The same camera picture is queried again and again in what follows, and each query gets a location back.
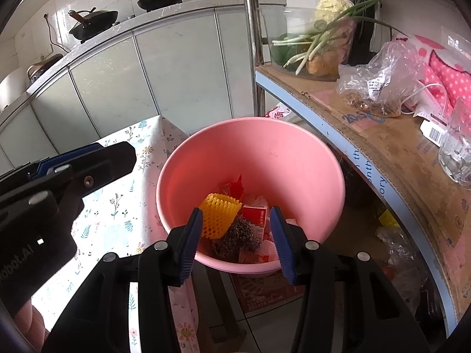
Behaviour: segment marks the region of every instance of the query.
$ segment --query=red box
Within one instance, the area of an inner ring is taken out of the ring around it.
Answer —
[[[263,240],[263,231],[265,230],[265,225],[267,224],[267,214],[268,207],[242,207],[242,217],[254,225],[252,227],[253,235],[256,238],[260,238],[260,240]]]

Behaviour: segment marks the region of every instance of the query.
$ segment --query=shelf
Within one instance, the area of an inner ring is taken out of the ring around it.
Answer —
[[[471,300],[465,249],[471,194],[444,174],[421,120],[365,115],[336,93],[335,83],[289,76],[269,64],[257,68],[256,82],[322,133],[395,213],[435,280],[451,333]]]

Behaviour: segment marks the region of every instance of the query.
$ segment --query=glass cup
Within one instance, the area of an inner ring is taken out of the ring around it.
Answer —
[[[471,102],[459,98],[439,150],[443,171],[465,189],[471,190]]]

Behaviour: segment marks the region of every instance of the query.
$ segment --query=barcode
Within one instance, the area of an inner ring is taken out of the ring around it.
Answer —
[[[441,144],[441,139],[442,139],[443,134],[437,130],[435,130],[433,127],[430,129],[430,135],[429,137],[437,142],[438,144]]]

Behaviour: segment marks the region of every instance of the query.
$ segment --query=cauliflower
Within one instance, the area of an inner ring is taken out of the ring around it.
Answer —
[[[320,0],[316,6],[316,9],[320,9],[323,11],[329,11],[335,13],[335,15],[323,13],[323,12],[316,12],[315,19],[316,20],[326,20],[327,23],[331,22],[334,17],[336,17],[339,13],[342,13],[345,9],[348,9],[353,6],[353,2],[349,0]]]

